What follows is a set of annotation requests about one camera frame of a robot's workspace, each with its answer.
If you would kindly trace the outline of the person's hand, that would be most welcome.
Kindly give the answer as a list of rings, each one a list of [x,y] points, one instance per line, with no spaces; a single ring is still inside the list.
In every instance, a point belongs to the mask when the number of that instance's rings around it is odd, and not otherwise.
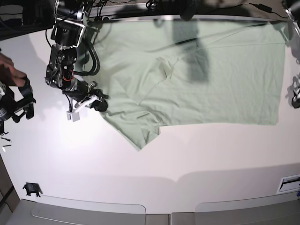
[[[27,75],[14,67],[13,61],[0,54],[0,81],[8,86],[23,87]]]

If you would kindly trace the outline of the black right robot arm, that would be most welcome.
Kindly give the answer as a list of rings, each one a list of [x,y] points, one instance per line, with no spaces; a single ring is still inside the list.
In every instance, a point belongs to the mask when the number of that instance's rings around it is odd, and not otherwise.
[[[45,82],[62,91],[69,102],[71,112],[80,106],[105,112],[108,108],[108,96],[96,89],[96,83],[80,81],[76,76],[94,76],[100,70],[99,58],[92,46],[83,36],[88,25],[91,0],[57,0],[54,4],[55,21],[51,33],[51,55],[47,65]],[[92,59],[90,71],[75,71],[77,48],[83,44]]]

